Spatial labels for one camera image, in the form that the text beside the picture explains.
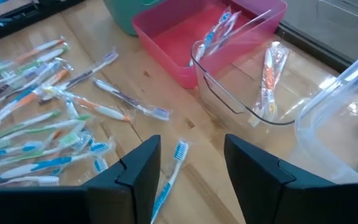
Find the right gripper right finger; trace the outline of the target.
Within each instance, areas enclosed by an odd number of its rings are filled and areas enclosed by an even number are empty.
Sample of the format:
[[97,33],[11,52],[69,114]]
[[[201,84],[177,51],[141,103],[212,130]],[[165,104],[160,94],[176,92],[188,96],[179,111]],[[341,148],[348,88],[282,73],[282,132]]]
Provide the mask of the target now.
[[324,187],[332,182],[227,134],[224,156],[247,223],[335,223]]

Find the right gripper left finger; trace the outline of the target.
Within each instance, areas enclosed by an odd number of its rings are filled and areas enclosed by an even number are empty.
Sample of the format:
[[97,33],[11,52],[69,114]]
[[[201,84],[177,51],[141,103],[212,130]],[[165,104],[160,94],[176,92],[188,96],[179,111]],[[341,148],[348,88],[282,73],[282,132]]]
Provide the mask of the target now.
[[149,224],[160,178],[160,136],[153,135],[87,181],[86,223]]

